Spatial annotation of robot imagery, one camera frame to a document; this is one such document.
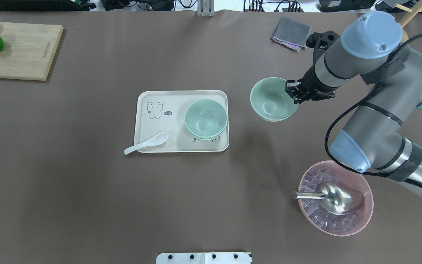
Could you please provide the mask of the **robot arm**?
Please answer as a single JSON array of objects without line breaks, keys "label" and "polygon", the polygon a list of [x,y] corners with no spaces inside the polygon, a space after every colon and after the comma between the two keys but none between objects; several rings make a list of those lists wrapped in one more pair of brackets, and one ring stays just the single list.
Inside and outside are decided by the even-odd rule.
[{"label": "robot arm", "polygon": [[422,147],[399,134],[414,110],[422,110],[422,54],[402,42],[402,27],[381,11],[361,15],[297,81],[286,81],[295,103],[333,98],[345,82],[359,75],[371,92],[350,107],[354,111],[326,147],[329,157],[354,172],[411,185],[422,197]]}]

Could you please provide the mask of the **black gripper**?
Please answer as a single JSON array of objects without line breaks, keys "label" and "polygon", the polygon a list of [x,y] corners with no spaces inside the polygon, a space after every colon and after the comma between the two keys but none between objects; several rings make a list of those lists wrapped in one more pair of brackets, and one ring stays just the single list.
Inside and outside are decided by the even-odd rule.
[{"label": "black gripper", "polygon": [[298,80],[286,80],[286,93],[294,100],[294,104],[304,101],[320,101],[335,97],[335,88],[323,84],[315,73],[315,64],[326,50],[335,43],[339,35],[333,31],[314,32],[306,40],[306,46],[313,48],[312,66]]}]

